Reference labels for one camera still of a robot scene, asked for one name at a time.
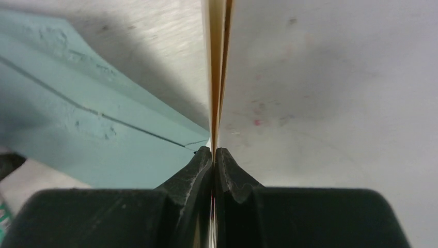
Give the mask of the teal envelope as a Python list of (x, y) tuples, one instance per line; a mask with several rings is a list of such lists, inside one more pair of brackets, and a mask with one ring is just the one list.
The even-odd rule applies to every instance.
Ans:
[(1, 10), (1, 145), (95, 188), (155, 188), (209, 133), (65, 20)]

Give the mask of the tan paper letter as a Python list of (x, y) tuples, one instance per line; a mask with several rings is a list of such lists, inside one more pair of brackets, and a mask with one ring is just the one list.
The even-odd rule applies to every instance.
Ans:
[(215, 162), (221, 122), (234, 1), (202, 1), (210, 101), (210, 145)]

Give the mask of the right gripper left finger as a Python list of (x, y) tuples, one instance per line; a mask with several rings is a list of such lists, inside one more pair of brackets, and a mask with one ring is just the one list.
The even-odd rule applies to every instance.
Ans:
[(211, 152), (155, 189), (48, 189), (12, 221), (2, 247), (208, 247)]

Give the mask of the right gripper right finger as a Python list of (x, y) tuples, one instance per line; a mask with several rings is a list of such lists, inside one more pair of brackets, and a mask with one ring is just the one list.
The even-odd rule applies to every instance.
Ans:
[(214, 168), (217, 247), (409, 247), (376, 191), (265, 187), (226, 148)]

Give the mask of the green white glue stick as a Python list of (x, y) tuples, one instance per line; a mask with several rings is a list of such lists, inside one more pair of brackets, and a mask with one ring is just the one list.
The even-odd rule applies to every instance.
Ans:
[(0, 211), (0, 241), (2, 242), (8, 232), (13, 218), (9, 206), (2, 196), (0, 199)]

